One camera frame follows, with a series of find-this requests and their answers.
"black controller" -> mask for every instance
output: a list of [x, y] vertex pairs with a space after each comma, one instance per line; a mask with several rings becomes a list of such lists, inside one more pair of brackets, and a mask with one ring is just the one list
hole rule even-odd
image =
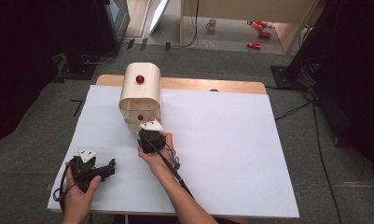
[[156, 150], [151, 146], [154, 145], [157, 150], [166, 146], [166, 139], [158, 131], [149, 131], [142, 129], [138, 132], [138, 145], [143, 148], [144, 153], [155, 153]]
[[112, 159], [108, 165], [100, 168], [94, 167], [96, 157], [91, 158], [90, 161], [83, 162], [80, 157], [74, 156], [70, 162], [73, 179], [84, 192], [88, 190], [90, 182], [95, 176], [100, 175], [103, 182], [107, 177], [115, 173], [115, 159]]

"white paper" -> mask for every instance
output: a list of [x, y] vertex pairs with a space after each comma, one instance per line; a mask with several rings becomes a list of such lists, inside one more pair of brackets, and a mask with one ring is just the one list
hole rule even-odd
[[[116, 173], [96, 192], [92, 210], [173, 214], [118, 109], [120, 87], [91, 86], [64, 161], [80, 147], [98, 152], [96, 166]], [[266, 94], [161, 91], [161, 121], [173, 133], [179, 174], [211, 215], [298, 217], [298, 207]], [[64, 166], [56, 178], [60, 185]], [[50, 197], [48, 209], [60, 209]]]

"red knob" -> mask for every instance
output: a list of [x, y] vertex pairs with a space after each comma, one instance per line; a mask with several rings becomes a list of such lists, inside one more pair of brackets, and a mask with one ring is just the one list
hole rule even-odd
[[141, 76], [141, 75], [137, 76], [137, 77], [136, 77], [136, 82], [137, 82], [138, 84], [142, 84], [142, 83], [144, 83], [144, 77]]

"table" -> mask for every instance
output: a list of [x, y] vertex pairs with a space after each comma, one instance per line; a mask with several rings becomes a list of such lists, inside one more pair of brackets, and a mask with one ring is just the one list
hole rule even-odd
[[[123, 76], [102, 75], [97, 85], [90, 87], [64, 161], [69, 161], [82, 147], [98, 151], [98, 167], [116, 159], [116, 174], [106, 179], [95, 194], [91, 207], [94, 212], [173, 215], [165, 191], [150, 174], [146, 163], [138, 158], [135, 136], [127, 130], [118, 111], [118, 85], [122, 80]], [[182, 164], [179, 174], [211, 215], [298, 217], [294, 191], [263, 84], [163, 77], [161, 87], [162, 124], [166, 131], [173, 133]], [[233, 105], [226, 106], [218, 101]], [[186, 108], [193, 108], [192, 113]], [[229, 113], [235, 118], [220, 119]], [[254, 125], [240, 126], [240, 119]], [[52, 192], [60, 183], [62, 170], [63, 167]], [[59, 211], [59, 205], [50, 198], [48, 209]]]
[[[200, 0], [198, 16], [203, 18], [271, 21], [288, 52], [306, 24], [314, 24], [326, 0]], [[183, 45], [184, 17], [196, 15], [198, 0], [181, 0], [180, 45]]]

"left hand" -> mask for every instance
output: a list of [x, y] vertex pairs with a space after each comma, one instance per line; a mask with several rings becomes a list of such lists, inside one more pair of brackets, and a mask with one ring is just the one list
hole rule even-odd
[[75, 181], [71, 167], [68, 168], [66, 176], [68, 188], [70, 189], [64, 197], [64, 218], [62, 223], [81, 223], [90, 211], [94, 192], [99, 188], [102, 177], [99, 175], [95, 176], [91, 180], [87, 192], [84, 193], [78, 185], [74, 185]]

